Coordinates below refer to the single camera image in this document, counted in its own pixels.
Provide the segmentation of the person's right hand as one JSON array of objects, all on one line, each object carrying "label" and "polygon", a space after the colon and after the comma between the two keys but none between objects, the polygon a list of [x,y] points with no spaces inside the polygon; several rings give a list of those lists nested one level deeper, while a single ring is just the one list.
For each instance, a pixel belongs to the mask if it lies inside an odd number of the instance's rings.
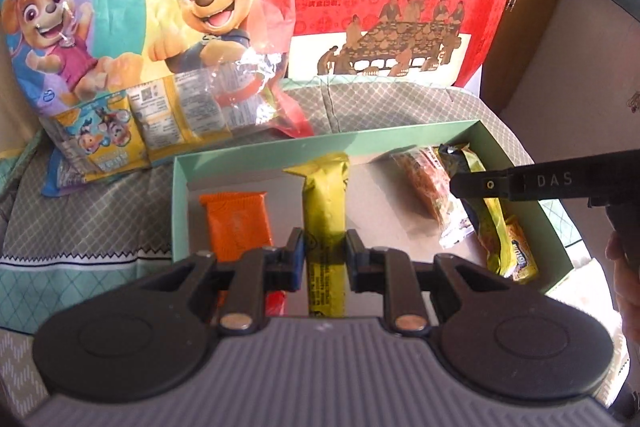
[{"label": "person's right hand", "polygon": [[639,272],[626,262],[620,234],[613,232],[605,248],[605,256],[613,262],[613,291],[622,316],[625,337],[638,345],[640,339]]}]

